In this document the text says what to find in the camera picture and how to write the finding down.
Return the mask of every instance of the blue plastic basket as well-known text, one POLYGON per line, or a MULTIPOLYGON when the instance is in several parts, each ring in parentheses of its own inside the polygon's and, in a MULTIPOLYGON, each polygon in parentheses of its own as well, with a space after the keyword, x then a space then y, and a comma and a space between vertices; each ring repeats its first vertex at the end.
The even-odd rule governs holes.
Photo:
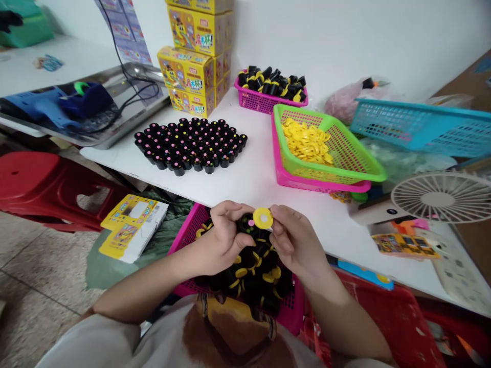
POLYGON ((358 109, 350 126, 353 133, 411 151, 455 157, 491 153, 491 113, 393 101, 357 101, 358 109))

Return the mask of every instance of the electric cord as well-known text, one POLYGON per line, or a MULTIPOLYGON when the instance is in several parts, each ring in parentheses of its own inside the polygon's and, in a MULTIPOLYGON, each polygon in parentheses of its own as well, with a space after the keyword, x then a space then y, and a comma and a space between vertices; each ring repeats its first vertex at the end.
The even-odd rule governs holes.
POLYGON ((100 133, 102 131, 105 131, 107 128, 109 128, 110 126, 112 126, 116 122, 117 119, 119 119, 119 117, 121 116, 123 110, 126 107, 128 107, 132 103, 140 102, 140 101, 144 101, 144 100, 148 100, 148 99, 152 99, 152 98, 156 97, 159 94, 159 91, 158 90, 157 90, 157 92, 153 96, 145 97, 145 98, 139 98, 137 100, 132 101, 132 99, 134 99, 136 96, 139 96, 140 95, 139 93, 141 91, 147 89, 148 87, 152 87, 152 86, 153 86, 153 84, 146 85, 141 90, 139 90, 138 92, 136 92, 133 96, 131 96, 129 99, 127 99, 125 102, 123 102, 123 104, 121 105, 121 107, 118 109, 118 111, 113 116, 113 118, 111 119, 111 121, 109 123, 107 123, 107 125, 105 125, 104 127, 100 128, 100 129, 97 129, 97 130, 92 130, 90 132, 84 132, 84 134, 94 134, 94 133, 100 133))
POLYGON ((111 31, 111 36, 113 38, 113 44, 114 44, 114 49, 116 50, 116 55, 118 56, 118 60, 119 60, 119 63, 121 65, 121 70, 123 72, 123 75, 126 77, 126 80, 128 81, 128 83, 133 87, 133 90, 135 91, 135 94, 133 96, 131 96, 129 99, 127 99, 122 105, 121 107, 118 109, 118 111, 116 112, 116 114, 114 115, 114 117, 111 119, 111 121, 105 125, 104 127, 100 128, 100 129, 97 129, 97 130, 92 130, 92 131, 89 131, 89 132, 83 132, 83 134, 95 134, 95 133, 100 133, 100 132, 103 132, 105 130, 107 130, 108 128, 110 128, 115 122, 117 119, 119 119, 119 117, 121 116, 121 113, 123 112, 123 110, 131 105, 132 103, 134 102, 140 102, 140 101, 144 101, 144 100, 149 100, 149 99, 152 99, 154 97, 156 97, 159 92, 160 92, 160 88, 159 86, 157 85, 157 83, 155 82, 152 82, 152 81, 149 81, 147 79, 143 79, 143 78, 138 78, 138 77, 133 77, 131 76, 124 68, 124 65, 123 65, 123 61, 121 60, 121 57, 119 56, 119 51, 118 51, 118 46, 116 45, 116 39, 114 37, 114 32, 113 32, 113 26, 111 24, 111 20, 109 19, 108 15, 107 15, 107 12, 106 12, 106 9, 104 8, 104 6, 102 5, 102 1, 101 0, 98 0, 99 1, 99 4, 101 6, 101 9, 102 11, 104 12, 105 16, 106 16, 106 19, 107 19, 107 23, 109 25, 109 30, 111 31), (133 85, 133 81, 142 81, 142 82, 148 82, 149 84, 146 85, 145 87, 143 87, 142 89, 140 90, 137 90, 135 88, 135 86, 133 85), (153 96, 150 96, 150 97, 142 97, 140 95, 140 93, 147 89, 148 87, 155 87, 155 94, 153 96), (140 98, 137 99, 137 100, 134 100, 134 101, 131 101, 132 99, 134 99, 136 96, 139 96, 140 98))

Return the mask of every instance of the person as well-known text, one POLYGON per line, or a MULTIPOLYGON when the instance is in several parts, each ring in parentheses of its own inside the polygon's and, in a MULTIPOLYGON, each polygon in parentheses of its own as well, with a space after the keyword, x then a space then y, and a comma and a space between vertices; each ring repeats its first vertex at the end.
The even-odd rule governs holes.
MULTIPOLYGON (((37 367, 324 366, 272 318, 258 316, 231 298, 182 298, 140 337, 139 325, 179 283, 217 274, 230 267, 244 247, 254 246, 252 237, 237 233, 235 225, 253 211, 232 201, 213 207, 214 226, 208 232, 104 292, 37 367)), ((327 263, 309 220, 284 205, 271 206, 271 213, 270 241, 305 289, 330 345, 332 366, 395 366, 382 333, 327 263)))

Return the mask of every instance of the pink plastic basket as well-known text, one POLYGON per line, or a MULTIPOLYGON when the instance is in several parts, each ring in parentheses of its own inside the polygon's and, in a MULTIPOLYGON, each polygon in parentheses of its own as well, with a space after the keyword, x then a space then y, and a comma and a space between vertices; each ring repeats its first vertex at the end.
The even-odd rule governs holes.
MULTIPOLYGON (((196 236, 196 231, 201 227, 201 224, 208 219, 209 216, 206 212, 205 206, 195 203, 193 209, 181 227, 181 230, 179 230, 179 233, 177 234, 177 237, 169 250, 169 254, 172 254, 192 243, 196 236)), ((293 275, 293 281, 295 283, 294 290, 289 296, 281 301, 280 313, 278 314, 276 321, 288 329, 294 336, 296 336, 299 334, 302 327, 304 291, 295 275, 293 275)), ((208 290, 197 286, 194 283, 194 280, 185 281, 178 285, 174 290, 174 294, 181 297, 200 292, 208 292, 208 290)))
POLYGON ((285 170, 281 162, 280 143, 278 141, 278 132, 276 130, 274 114, 271 115, 271 130, 273 136, 273 152, 275 156, 276 182, 281 186, 321 193, 365 193, 370 190, 372 182, 369 180, 363 180, 355 184, 346 185, 291 175, 285 170))
POLYGON ((308 105, 308 93, 307 88, 303 89, 303 92, 307 96, 304 102, 293 102, 285 100, 280 97, 265 95, 257 91, 253 91, 247 88, 239 86, 239 77, 235 78, 235 88, 239 91, 239 105, 251 110, 267 113, 271 115, 273 113, 273 107, 277 104, 283 104, 294 107, 304 107, 308 105))

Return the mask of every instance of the pink plastic bag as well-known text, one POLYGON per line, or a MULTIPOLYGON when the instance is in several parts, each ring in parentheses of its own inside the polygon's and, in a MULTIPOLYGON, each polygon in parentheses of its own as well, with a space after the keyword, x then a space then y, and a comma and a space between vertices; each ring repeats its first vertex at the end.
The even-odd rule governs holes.
POLYGON ((360 79, 358 82, 348 84, 334 92, 326 101, 324 107, 325 113, 334 116, 346 125, 351 125, 356 109, 358 108, 358 102, 355 99, 395 100, 391 96, 390 89, 388 88, 390 82, 385 78, 372 77, 376 86, 374 88, 363 89, 363 81, 368 78, 360 79))

